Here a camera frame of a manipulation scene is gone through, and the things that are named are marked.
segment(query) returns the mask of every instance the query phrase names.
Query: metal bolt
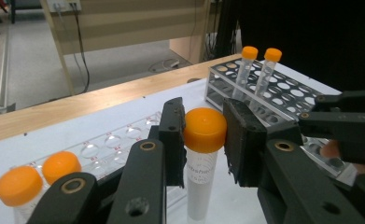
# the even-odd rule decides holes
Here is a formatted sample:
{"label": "metal bolt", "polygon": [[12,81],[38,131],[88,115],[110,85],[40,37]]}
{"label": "metal bolt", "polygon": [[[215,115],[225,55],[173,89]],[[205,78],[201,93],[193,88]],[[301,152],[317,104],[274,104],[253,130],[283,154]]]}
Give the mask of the metal bolt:
{"label": "metal bolt", "polygon": [[317,96],[317,97],[316,97],[316,99],[317,99],[318,101],[325,101],[325,96],[320,95],[320,96]]}
{"label": "metal bolt", "polygon": [[156,144],[154,142],[144,142],[139,147],[144,151],[150,151],[156,147]]}
{"label": "metal bolt", "polygon": [[73,178],[61,186],[61,191],[65,194],[72,194],[80,191],[86,185],[86,180],[83,178]]}
{"label": "metal bolt", "polygon": [[288,144],[288,143],[285,143],[285,142],[277,142],[274,144],[276,148],[280,149],[281,151],[293,151],[293,146]]}
{"label": "metal bolt", "polygon": [[303,119],[308,119],[308,117],[310,117],[310,115],[308,113],[301,113],[301,117]]}

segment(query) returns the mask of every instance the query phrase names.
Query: clear plastic tube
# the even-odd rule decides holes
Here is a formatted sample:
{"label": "clear plastic tube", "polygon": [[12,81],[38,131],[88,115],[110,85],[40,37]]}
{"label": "clear plastic tube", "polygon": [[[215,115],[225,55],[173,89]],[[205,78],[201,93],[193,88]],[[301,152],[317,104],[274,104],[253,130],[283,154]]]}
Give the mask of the clear plastic tube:
{"label": "clear plastic tube", "polygon": [[[282,52],[279,49],[267,49],[264,54],[264,63],[260,71],[260,77],[258,79],[255,95],[259,98],[263,98],[263,94],[267,91],[269,86],[270,78],[273,75],[276,64],[281,59]],[[251,102],[249,107],[255,110],[258,107],[258,102]]]}
{"label": "clear plastic tube", "polygon": [[188,223],[205,223],[218,152],[198,153],[187,149]]}
{"label": "clear plastic tube", "polygon": [[[257,56],[258,50],[256,48],[250,46],[243,48],[241,64],[238,69],[237,79],[235,80],[237,86],[243,89],[246,88],[246,84],[248,83],[248,77],[251,72],[252,63],[255,61]],[[232,92],[233,99],[244,101],[245,97],[246,95],[242,91],[234,88]]]}
{"label": "clear plastic tube", "polygon": [[185,117],[187,147],[188,223],[204,224],[210,201],[218,150],[225,143],[226,120],[211,108],[196,108]]}
{"label": "clear plastic tube", "polygon": [[27,221],[44,193],[42,178],[31,166],[14,168],[0,178],[0,199]]}

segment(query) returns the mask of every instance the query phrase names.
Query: gray test tube rack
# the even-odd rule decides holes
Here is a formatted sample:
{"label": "gray test tube rack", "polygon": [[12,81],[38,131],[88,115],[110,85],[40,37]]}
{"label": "gray test tube rack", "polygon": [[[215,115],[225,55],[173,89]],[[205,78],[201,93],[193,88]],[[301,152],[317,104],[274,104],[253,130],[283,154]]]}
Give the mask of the gray test tube rack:
{"label": "gray test tube rack", "polygon": [[[258,107],[253,109],[254,114],[269,128],[276,123],[298,120],[302,112],[308,112],[314,106],[315,98],[322,93],[301,82],[288,77],[276,70],[270,79],[268,90],[263,98],[255,95],[255,87],[259,79],[262,63],[255,61],[245,88],[236,85],[235,81],[241,59],[220,63],[209,68],[209,75],[205,88],[205,100],[222,110],[223,98],[231,98],[236,88],[244,93],[244,103],[256,102]],[[340,159],[324,158],[319,150],[328,142],[327,139],[318,139],[303,136],[304,152],[317,163],[318,167],[329,175],[337,178],[347,168],[349,163]]]}

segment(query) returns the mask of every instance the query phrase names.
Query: electrical outlet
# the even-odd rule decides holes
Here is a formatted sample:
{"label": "electrical outlet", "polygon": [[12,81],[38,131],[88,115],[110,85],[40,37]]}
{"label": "electrical outlet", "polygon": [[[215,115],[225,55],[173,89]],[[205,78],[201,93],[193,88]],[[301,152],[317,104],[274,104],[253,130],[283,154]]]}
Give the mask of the electrical outlet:
{"label": "electrical outlet", "polygon": [[74,9],[70,4],[76,4],[77,11],[82,9],[80,0],[48,0],[50,12],[58,12],[57,8],[59,8],[61,12],[73,11]]}

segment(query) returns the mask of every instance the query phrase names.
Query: floor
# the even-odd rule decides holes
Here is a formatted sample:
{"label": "floor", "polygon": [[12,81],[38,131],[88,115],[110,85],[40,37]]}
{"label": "floor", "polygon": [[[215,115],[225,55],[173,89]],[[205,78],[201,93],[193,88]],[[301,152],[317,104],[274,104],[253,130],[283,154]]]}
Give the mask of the floor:
{"label": "floor", "polygon": [[[16,23],[0,10],[0,106],[16,109],[69,96],[63,68],[43,11],[18,11]],[[168,48],[169,41],[139,44],[85,53],[94,91],[122,82],[152,76],[179,61],[190,65]],[[80,54],[65,56],[76,93],[84,90],[87,73]]]}

